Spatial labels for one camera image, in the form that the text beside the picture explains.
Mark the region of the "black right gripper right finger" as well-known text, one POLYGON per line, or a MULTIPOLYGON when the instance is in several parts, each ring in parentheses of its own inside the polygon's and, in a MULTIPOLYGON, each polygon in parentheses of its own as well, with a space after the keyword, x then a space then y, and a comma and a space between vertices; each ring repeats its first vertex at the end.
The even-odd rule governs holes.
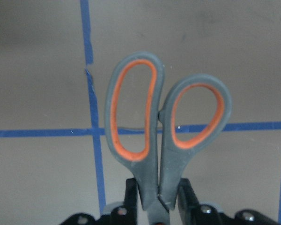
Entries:
POLYGON ((181 178, 177 198, 179 211, 190 211, 199 205, 199 200, 187 178, 181 178))

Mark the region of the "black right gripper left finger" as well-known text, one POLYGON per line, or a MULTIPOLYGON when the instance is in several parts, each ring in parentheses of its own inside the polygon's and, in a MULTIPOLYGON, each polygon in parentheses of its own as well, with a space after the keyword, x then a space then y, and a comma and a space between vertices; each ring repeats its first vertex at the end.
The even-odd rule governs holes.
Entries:
POLYGON ((124 206, 128 209, 137 211, 138 208, 138 183, 135 178, 126 180, 126 189, 124 196, 124 206))

